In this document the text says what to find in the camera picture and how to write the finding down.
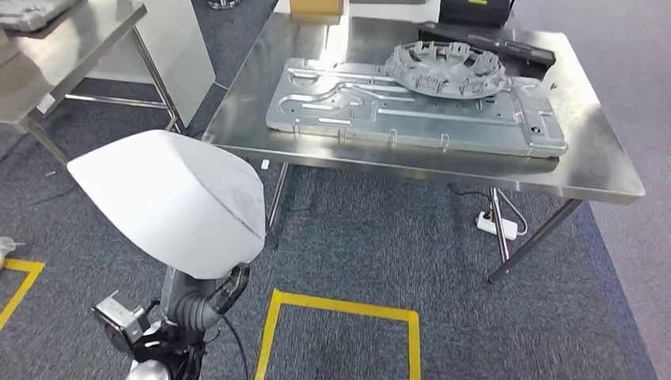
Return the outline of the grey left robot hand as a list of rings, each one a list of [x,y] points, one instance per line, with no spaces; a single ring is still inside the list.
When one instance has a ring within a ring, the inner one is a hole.
[[[245,291],[250,269],[250,264],[239,263],[224,278],[196,279],[170,268],[161,296],[165,310],[170,313],[179,308],[191,310],[196,306],[207,306],[217,314],[225,314]]]

